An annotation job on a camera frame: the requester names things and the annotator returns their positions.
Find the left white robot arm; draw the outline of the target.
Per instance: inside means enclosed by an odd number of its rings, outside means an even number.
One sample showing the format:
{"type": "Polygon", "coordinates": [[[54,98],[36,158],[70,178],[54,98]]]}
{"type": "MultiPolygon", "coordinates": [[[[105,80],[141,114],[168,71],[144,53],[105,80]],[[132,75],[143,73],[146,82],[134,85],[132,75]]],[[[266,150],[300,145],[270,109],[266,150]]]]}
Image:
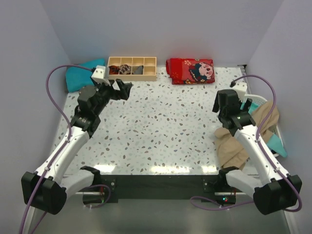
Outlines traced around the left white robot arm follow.
{"type": "Polygon", "coordinates": [[[101,186],[99,170],[83,166],[76,175],[64,174],[79,150],[90,140],[100,124],[100,113],[111,100],[127,100],[132,83],[120,79],[85,86],[79,91],[78,104],[70,126],[55,151],[35,172],[26,172],[21,178],[24,202],[56,215],[66,200],[87,188],[96,191],[101,186]]]}

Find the beige t shirt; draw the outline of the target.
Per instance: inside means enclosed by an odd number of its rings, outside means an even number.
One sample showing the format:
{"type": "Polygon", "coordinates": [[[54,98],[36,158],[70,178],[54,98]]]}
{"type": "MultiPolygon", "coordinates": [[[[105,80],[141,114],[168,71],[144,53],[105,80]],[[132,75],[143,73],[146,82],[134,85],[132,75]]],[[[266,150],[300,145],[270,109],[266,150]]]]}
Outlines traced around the beige t shirt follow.
{"type": "MultiPolygon", "coordinates": [[[[252,104],[249,110],[252,118],[258,126],[264,117],[269,113],[273,101],[267,101],[264,104],[257,106],[252,104]]],[[[271,129],[277,124],[279,120],[279,111],[275,107],[269,118],[265,121],[261,127],[260,134],[266,145],[270,150],[276,152],[280,156],[286,157],[287,153],[282,145],[281,139],[271,131],[271,129]]],[[[231,166],[243,169],[247,159],[248,153],[243,146],[230,134],[229,130],[221,127],[214,132],[216,137],[215,146],[217,151],[217,157],[219,164],[222,168],[228,168],[231,166]]]]}

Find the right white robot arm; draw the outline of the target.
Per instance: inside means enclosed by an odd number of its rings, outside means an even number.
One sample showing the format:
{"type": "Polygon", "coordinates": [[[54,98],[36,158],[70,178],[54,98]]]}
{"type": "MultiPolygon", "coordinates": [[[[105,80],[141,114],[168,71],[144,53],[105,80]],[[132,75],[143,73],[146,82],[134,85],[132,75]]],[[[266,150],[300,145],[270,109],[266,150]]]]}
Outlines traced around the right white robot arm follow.
{"type": "Polygon", "coordinates": [[[216,94],[213,112],[218,114],[222,126],[242,144],[259,179],[232,166],[219,171],[214,185],[224,192],[231,188],[244,192],[264,215],[280,210],[291,212],[293,206],[302,205],[299,197],[302,181],[299,176],[290,175],[266,146],[248,112],[251,103],[250,98],[242,103],[233,89],[220,90],[216,94]]]}

